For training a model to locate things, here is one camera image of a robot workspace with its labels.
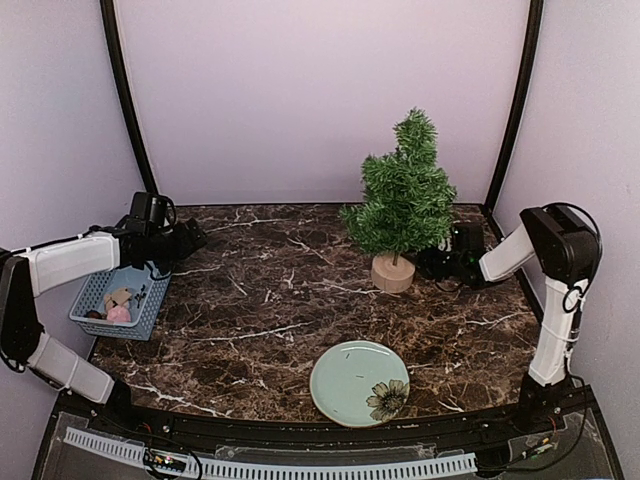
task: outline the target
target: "brown marble surface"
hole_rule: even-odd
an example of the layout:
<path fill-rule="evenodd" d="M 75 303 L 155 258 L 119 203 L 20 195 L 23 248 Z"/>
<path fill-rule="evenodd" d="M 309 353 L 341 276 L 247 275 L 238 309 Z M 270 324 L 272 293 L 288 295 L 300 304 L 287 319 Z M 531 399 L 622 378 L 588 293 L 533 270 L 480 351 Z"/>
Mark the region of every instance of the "brown marble surface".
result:
<path fill-rule="evenodd" d="M 139 405 L 314 422 L 324 420 L 309 393 L 314 362 L 336 343 L 366 339 L 408 367 L 401 416 L 515 402 L 538 336 L 517 281 L 450 294 L 416 276 L 400 295 L 379 292 L 338 209 L 180 208 L 208 246 L 176 269 L 151 340 L 102 338 L 93 363 L 124 378 Z M 456 212 L 482 221 L 476 207 Z M 488 229 L 487 238 L 495 243 Z"/>

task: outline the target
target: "artificial christmas tree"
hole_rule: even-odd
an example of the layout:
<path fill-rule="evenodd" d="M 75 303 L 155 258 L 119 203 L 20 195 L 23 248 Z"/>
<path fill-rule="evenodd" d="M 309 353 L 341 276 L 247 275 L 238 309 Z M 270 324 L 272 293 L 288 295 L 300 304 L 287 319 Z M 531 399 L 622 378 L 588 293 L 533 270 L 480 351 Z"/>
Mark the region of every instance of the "artificial christmas tree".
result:
<path fill-rule="evenodd" d="M 398 293 L 411 285 L 414 266 L 401 254 L 433 247 L 449 236 L 456 189 L 436 165 L 436 129 L 412 109 L 394 127 L 395 152 L 370 155 L 362 164 L 364 203 L 343 208 L 351 237 L 377 255 L 372 279 Z"/>

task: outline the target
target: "small basket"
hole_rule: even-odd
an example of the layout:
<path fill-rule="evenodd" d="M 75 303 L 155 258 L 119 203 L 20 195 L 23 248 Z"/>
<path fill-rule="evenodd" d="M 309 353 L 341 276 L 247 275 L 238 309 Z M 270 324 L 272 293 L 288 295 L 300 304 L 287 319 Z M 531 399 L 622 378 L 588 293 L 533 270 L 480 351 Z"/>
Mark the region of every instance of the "small basket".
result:
<path fill-rule="evenodd" d="M 155 266 L 153 276 L 156 278 L 161 277 Z M 128 267 L 109 272 L 94 273 L 87 278 L 82 290 L 80 290 L 78 298 L 76 298 L 71 308 L 69 318 L 90 335 L 147 341 L 151 338 L 151 332 L 156 323 L 158 311 L 164 300 L 170 280 L 170 276 L 163 277 L 162 280 L 153 280 L 151 271 L 148 268 L 138 270 Z M 147 295 L 140 301 L 140 306 L 138 306 L 138 301 L 133 297 L 141 292 L 143 285 L 145 286 L 144 292 Z M 90 310 L 104 313 L 104 296 L 121 287 L 126 287 L 133 296 L 129 300 L 131 322 L 115 323 L 108 320 L 85 317 Z"/>

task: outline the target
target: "light green plate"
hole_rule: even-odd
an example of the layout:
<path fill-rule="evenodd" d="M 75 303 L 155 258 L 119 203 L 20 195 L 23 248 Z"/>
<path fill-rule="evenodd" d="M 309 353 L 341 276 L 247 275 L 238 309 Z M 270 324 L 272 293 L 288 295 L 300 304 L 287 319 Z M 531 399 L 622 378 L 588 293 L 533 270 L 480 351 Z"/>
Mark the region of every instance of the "light green plate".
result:
<path fill-rule="evenodd" d="M 345 427 L 388 422 L 409 396 L 409 374 L 396 353 L 378 343 L 345 342 L 327 350 L 311 372 L 311 397 Z"/>

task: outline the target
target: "wooden stump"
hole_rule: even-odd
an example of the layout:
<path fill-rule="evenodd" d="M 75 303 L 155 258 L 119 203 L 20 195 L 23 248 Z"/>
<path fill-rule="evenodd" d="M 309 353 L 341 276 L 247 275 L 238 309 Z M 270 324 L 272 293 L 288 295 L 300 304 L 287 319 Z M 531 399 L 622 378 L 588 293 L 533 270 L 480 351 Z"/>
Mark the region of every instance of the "wooden stump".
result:
<path fill-rule="evenodd" d="M 373 259 L 371 279 L 376 287 L 388 293 L 404 292 L 413 282 L 416 267 L 403 257 L 393 264 L 393 254 L 378 255 Z"/>

